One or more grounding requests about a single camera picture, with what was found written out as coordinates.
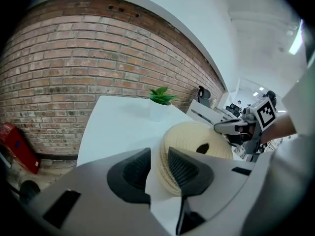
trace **white wall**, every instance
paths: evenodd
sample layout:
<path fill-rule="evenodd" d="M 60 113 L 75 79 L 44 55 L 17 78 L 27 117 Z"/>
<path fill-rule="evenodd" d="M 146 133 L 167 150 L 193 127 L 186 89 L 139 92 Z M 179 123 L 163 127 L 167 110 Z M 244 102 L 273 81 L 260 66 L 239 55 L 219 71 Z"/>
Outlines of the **white wall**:
<path fill-rule="evenodd" d="M 283 97 L 306 71 L 305 48 L 288 52 L 299 16 L 286 0 L 226 1 L 238 34 L 240 75 Z"/>
<path fill-rule="evenodd" d="M 253 96 L 250 92 L 243 91 L 243 90 L 239 89 L 235 98 L 234 98 L 233 104 L 236 104 L 238 100 L 241 101 L 241 107 L 245 108 L 245 107 L 247 107 L 247 104 L 254 104 L 259 99 L 255 96 Z"/>
<path fill-rule="evenodd" d="M 45 0 L 34 0 L 33 5 Z M 236 29 L 225 0 L 126 0 L 170 22 L 186 35 L 207 58 L 228 91 L 238 77 Z"/>

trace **white table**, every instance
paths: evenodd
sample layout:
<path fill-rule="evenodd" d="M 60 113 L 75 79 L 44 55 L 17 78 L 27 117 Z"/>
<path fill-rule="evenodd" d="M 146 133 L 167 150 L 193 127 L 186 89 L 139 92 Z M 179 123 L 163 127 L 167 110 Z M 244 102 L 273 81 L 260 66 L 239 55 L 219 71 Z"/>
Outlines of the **white table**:
<path fill-rule="evenodd" d="M 171 234 L 180 212 L 181 198 L 169 193 L 156 175 L 156 156 L 164 133 L 173 125 L 192 119 L 174 106 L 162 122 L 149 120 L 149 100 L 101 96 L 90 116 L 80 145 L 77 166 L 139 148 L 151 148 L 151 171 L 146 193 L 151 212 Z"/>

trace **red box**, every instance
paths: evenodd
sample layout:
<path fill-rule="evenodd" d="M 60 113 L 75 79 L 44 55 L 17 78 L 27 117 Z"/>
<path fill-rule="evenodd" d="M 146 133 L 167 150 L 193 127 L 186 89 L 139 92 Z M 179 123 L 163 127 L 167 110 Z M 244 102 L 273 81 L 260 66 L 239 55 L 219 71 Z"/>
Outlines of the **red box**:
<path fill-rule="evenodd" d="M 16 126 L 5 122 L 0 128 L 0 140 L 24 169 L 37 174 L 40 160 L 31 152 Z"/>

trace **folded paper fan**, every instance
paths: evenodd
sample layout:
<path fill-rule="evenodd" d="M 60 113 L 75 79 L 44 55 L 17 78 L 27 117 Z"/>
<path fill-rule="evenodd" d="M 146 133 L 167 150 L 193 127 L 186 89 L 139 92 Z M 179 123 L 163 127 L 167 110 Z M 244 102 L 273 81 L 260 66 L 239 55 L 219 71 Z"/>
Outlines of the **folded paper fan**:
<path fill-rule="evenodd" d="M 162 138 L 157 159 L 157 174 L 163 186 L 177 196 L 181 196 L 181 190 L 169 169 L 169 147 L 233 159 L 233 153 L 228 142 L 209 126 L 198 121 L 187 121 L 174 125 Z"/>

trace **black slot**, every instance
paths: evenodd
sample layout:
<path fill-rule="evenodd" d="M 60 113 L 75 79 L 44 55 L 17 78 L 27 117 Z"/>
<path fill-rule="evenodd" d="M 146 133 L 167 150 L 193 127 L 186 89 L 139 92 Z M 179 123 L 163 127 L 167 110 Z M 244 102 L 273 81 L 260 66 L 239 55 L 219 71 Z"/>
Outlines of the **black slot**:
<path fill-rule="evenodd" d="M 60 229 L 80 195 L 76 191 L 66 190 L 44 214 L 43 218 Z"/>
<path fill-rule="evenodd" d="M 206 220 L 198 212 L 191 211 L 187 199 L 182 198 L 180 217 L 176 225 L 176 235 L 189 232 L 204 222 Z"/>
<path fill-rule="evenodd" d="M 235 168 L 232 169 L 232 171 L 237 172 L 239 174 L 246 175 L 246 176 L 249 176 L 250 173 L 252 172 L 251 170 L 243 169 L 243 168 L 240 168 L 240 167 L 235 167 Z"/>

